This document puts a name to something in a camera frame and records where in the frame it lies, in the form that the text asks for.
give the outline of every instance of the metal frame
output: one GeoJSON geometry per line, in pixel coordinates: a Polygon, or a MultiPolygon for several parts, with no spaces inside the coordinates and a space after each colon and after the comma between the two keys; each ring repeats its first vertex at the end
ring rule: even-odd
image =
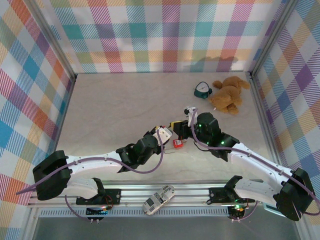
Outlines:
{"type": "Polygon", "coordinates": [[[265,47],[262,50],[260,57],[258,58],[252,72],[251,76],[254,79],[255,76],[260,71],[261,67],[265,63],[268,54],[270,53],[272,47],[276,43],[278,37],[280,36],[282,30],[284,29],[291,13],[294,11],[296,5],[298,4],[299,0],[287,0],[286,5],[283,8],[280,18],[277,20],[275,27],[273,29],[272,34],[269,36],[265,47]]]}
{"type": "MultiPolygon", "coordinates": [[[[283,30],[285,24],[287,23],[291,13],[295,9],[299,0],[288,0],[284,10],[277,21],[273,33],[270,35],[261,56],[257,60],[255,67],[251,73],[247,73],[247,80],[250,82],[251,85],[251,94],[256,102],[256,111],[258,113],[258,118],[260,121],[260,125],[263,130],[263,136],[265,138],[265,142],[268,146],[268,152],[271,158],[275,163],[280,164],[280,156],[277,151],[276,143],[274,141],[272,131],[270,125],[268,123],[268,118],[264,111],[264,107],[262,104],[261,97],[259,95],[258,87],[254,81],[255,76],[258,74],[259,70],[263,66],[268,54],[270,53],[273,45],[277,41],[281,31],[283,30]]],[[[51,31],[50,26],[46,22],[41,10],[39,9],[38,5],[34,2],[34,0],[24,0],[25,4],[29,8],[31,14],[35,18],[36,22],[40,26],[41,31],[43,32],[44,36],[46,37],[47,41],[50,43],[52,49],[57,55],[57,58],[63,65],[66,72],[69,74],[72,80],[72,87],[70,91],[70,98],[72,96],[72,92],[74,89],[74,85],[76,82],[77,74],[74,72],[73,68],[71,67],[66,55],[62,51],[57,39],[55,38],[53,32],[51,31]]],[[[62,125],[68,110],[69,101],[67,103],[65,112],[63,114],[62,125]]],[[[58,138],[56,143],[59,141],[62,125],[60,131],[58,133],[58,138]]],[[[115,207],[116,209],[135,209],[138,206],[140,207],[142,203],[155,191],[157,191],[160,187],[165,184],[171,184],[176,189],[176,197],[173,198],[166,206],[169,209],[175,209],[176,207],[183,207],[183,208],[196,208],[196,209],[214,209],[214,208],[221,208],[221,204],[212,204],[210,206],[206,205],[206,201],[208,200],[208,189],[212,187],[223,187],[226,181],[164,181],[164,182],[125,182],[125,181],[113,181],[113,182],[104,182],[105,188],[121,188],[122,190],[122,198],[121,204],[115,207]]],[[[76,197],[69,196],[68,200],[71,206],[75,205],[76,197]]],[[[222,206],[225,208],[226,206],[230,206],[234,204],[226,204],[222,206]]],[[[75,209],[85,209],[86,207],[95,207],[95,206],[77,206],[75,209]]],[[[26,215],[22,224],[21,232],[19,235],[19,239],[32,239],[35,233],[36,225],[38,219],[40,217],[44,217],[44,209],[53,208],[57,210],[68,210],[65,205],[65,200],[63,197],[57,197],[45,202],[39,202],[36,197],[36,193],[34,192],[31,196],[29,206],[26,211],[26,215]]],[[[314,231],[311,227],[309,219],[304,216],[299,222],[296,223],[298,233],[301,239],[304,240],[313,240],[316,239],[314,231]]]]}
{"type": "Polygon", "coordinates": [[[36,23],[39,25],[41,32],[45,36],[46,40],[52,47],[54,53],[56,54],[58,60],[61,62],[62,66],[64,67],[65,71],[71,77],[73,82],[76,81],[77,74],[74,72],[73,68],[71,67],[65,53],[62,51],[58,40],[56,39],[54,33],[52,32],[50,26],[48,25],[44,15],[42,14],[39,6],[35,3],[34,0],[24,0],[24,3],[28,7],[29,11],[31,12],[32,16],[34,17],[36,23]]]}
{"type": "Polygon", "coordinates": [[[247,80],[251,85],[251,94],[255,101],[255,110],[258,114],[258,119],[260,126],[262,128],[263,137],[266,145],[268,146],[269,156],[272,158],[273,162],[282,165],[281,158],[278,153],[277,145],[273,137],[270,124],[268,122],[267,114],[264,111],[264,106],[262,103],[261,96],[259,95],[259,90],[256,82],[250,77],[250,74],[247,73],[247,80]]]}
{"type": "Polygon", "coordinates": [[[65,122],[65,119],[66,119],[66,115],[67,115],[67,111],[68,111],[68,108],[69,108],[69,104],[70,104],[70,100],[71,100],[71,97],[72,97],[72,93],[74,92],[74,89],[75,89],[76,79],[77,79],[77,75],[75,76],[74,81],[72,81],[72,83],[71,83],[72,85],[71,85],[71,88],[70,88],[69,99],[68,99],[68,102],[66,103],[65,110],[64,110],[64,113],[62,115],[61,126],[58,129],[58,132],[57,132],[57,135],[56,135],[56,141],[55,141],[55,145],[54,145],[53,151],[55,151],[57,149],[57,146],[58,146],[58,142],[59,142],[59,139],[60,139],[62,128],[64,126],[64,122],[65,122]]]}

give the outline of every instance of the black clamp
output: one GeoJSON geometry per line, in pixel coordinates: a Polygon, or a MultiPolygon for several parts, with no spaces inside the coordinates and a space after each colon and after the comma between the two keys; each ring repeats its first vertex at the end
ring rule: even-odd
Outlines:
{"type": "Polygon", "coordinates": [[[206,204],[225,204],[225,203],[254,203],[254,199],[240,198],[235,192],[236,183],[242,179],[242,176],[233,176],[224,187],[209,188],[209,200],[206,204]]]}
{"type": "Polygon", "coordinates": [[[99,178],[93,178],[98,187],[98,194],[90,199],[77,197],[77,205],[119,205],[121,200],[121,189],[104,189],[99,178]]]}

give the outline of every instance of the small toy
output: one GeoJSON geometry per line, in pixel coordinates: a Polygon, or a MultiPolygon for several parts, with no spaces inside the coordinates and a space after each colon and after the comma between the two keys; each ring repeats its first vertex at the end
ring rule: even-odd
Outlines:
{"type": "Polygon", "coordinates": [[[147,215],[152,215],[175,195],[175,188],[171,185],[166,185],[149,197],[142,205],[142,210],[147,215]]]}
{"type": "Polygon", "coordinates": [[[209,87],[208,83],[202,81],[195,87],[193,94],[198,98],[206,99],[212,94],[212,89],[209,87]]]}
{"type": "Polygon", "coordinates": [[[242,104],[240,93],[242,88],[249,89],[250,84],[237,76],[231,76],[223,82],[214,81],[212,85],[220,89],[209,99],[212,105],[223,113],[238,114],[237,106],[242,104]]]}
{"type": "Polygon", "coordinates": [[[184,142],[182,140],[179,140],[179,139],[173,140],[173,147],[175,149],[182,148],[183,146],[184,146],[184,142]]]}

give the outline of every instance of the cable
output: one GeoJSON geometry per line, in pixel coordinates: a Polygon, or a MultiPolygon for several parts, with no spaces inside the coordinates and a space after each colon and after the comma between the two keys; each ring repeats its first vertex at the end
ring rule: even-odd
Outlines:
{"type": "Polygon", "coordinates": [[[210,152],[210,150],[203,150],[203,149],[201,149],[201,148],[196,144],[196,141],[195,141],[195,140],[193,140],[193,144],[194,144],[200,151],[202,151],[202,152],[210,152]]]}
{"type": "Polygon", "coordinates": [[[301,188],[303,188],[303,190],[305,190],[316,202],[316,204],[318,205],[319,208],[319,212],[317,213],[311,213],[311,212],[305,212],[306,215],[310,215],[310,216],[318,216],[320,215],[320,200],[313,194],[313,192],[311,192],[306,186],[304,186],[301,182],[299,182],[298,180],[296,180],[295,178],[293,178],[292,176],[290,176],[289,174],[282,172],[282,170],[280,170],[279,168],[273,166],[272,164],[266,162],[265,160],[261,159],[258,156],[252,155],[251,153],[241,150],[241,149],[237,149],[237,148],[233,148],[233,147],[225,147],[225,146],[219,146],[219,147],[214,147],[214,146],[206,146],[204,144],[202,144],[202,142],[200,142],[197,139],[196,133],[195,133],[195,126],[194,126],[194,122],[195,122],[195,115],[197,113],[197,108],[194,109],[194,112],[192,114],[192,118],[191,118],[191,132],[192,132],[192,136],[193,139],[196,141],[197,144],[199,144],[200,146],[209,149],[209,150],[230,150],[230,151],[235,151],[241,154],[245,154],[245,155],[250,155],[252,158],[254,158],[255,160],[257,160],[258,162],[268,166],[269,168],[277,171],[278,173],[280,173],[281,175],[285,176],[286,178],[292,180],[294,183],[298,184],[301,188]]]}
{"type": "Polygon", "coordinates": [[[80,216],[78,213],[76,213],[75,210],[72,209],[72,207],[70,206],[70,204],[68,203],[68,200],[67,200],[67,195],[64,195],[64,200],[65,200],[65,204],[68,206],[68,208],[70,209],[70,211],[76,215],[78,218],[82,219],[82,220],[85,220],[87,222],[91,222],[91,220],[89,220],[87,217],[84,217],[84,216],[80,216]]]}
{"type": "MultiPolygon", "coordinates": [[[[160,160],[158,162],[158,164],[151,170],[149,171],[139,171],[139,170],[135,170],[132,167],[126,165],[125,163],[123,163],[122,161],[116,160],[114,158],[110,158],[110,157],[102,157],[102,156],[95,156],[95,157],[87,157],[87,158],[83,158],[81,160],[78,160],[78,163],[83,163],[83,162],[87,162],[87,161],[93,161],[93,160],[105,160],[105,161],[112,161],[114,163],[120,164],[122,166],[124,166],[125,168],[131,170],[132,172],[135,172],[137,174],[150,174],[152,172],[154,172],[155,170],[157,170],[157,168],[160,166],[160,164],[163,161],[164,158],[164,145],[163,142],[161,140],[160,134],[159,134],[159,130],[156,131],[157,137],[159,139],[160,142],[160,147],[161,147],[161,155],[160,155],[160,160]]],[[[31,186],[26,187],[25,189],[22,189],[21,191],[16,192],[16,195],[20,195],[20,194],[24,194],[30,191],[33,191],[35,189],[36,186],[38,186],[39,184],[43,183],[45,180],[49,179],[51,176],[55,175],[57,172],[59,172],[62,169],[68,168],[72,165],[77,164],[76,161],[73,161],[71,163],[68,163],[64,166],[61,166],[59,168],[57,168],[56,170],[54,170],[53,172],[51,172],[50,174],[48,174],[47,176],[45,176],[44,178],[40,179],[39,181],[37,181],[36,183],[32,184],[31,186]]]]}
{"type": "Polygon", "coordinates": [[[106,204],[108,205],[108,207],[109,207],[110,209],[112,209],[112,208],[114,207],[114,201],[112,200],[112,198],[111,198],[109,195],[107,195],[107,196],[105,197],[105,200],[106,200],[106,204]],[[108,203],[108,199],[107,199],[107,198],[109,198],[109,199],[111,200],[112,206],[109,206],[109,203],[108,203]]]}
{"type": "Polygon", "coordinates": [[[247,209],[247,207],[249,207],[249,198],[247,199],[246,206],[244,209],[247,209]]]}
{"type": "Polygon", "coordinates": [[[252,211],[247,216],[244,216],[242,218],[234,217],[234,220],[236,220],[240,223],[240,220],[245,220],[245,219],[249,218],[254,213],[254,211],[257,209],[257,206],[258,206],[258,201],[255,201],[255,205],[254,205],[252,211]]]}

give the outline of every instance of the red object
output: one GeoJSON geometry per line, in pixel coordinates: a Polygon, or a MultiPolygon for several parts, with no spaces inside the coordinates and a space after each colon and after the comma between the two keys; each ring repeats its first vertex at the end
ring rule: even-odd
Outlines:
{"type": "Polygon", "coordinates": [[[175,149],[182,148],[183,146],[184,146],[184,143],[181,140],[179,140],[179,139],[173,140],[173,147],[175,149]]]}

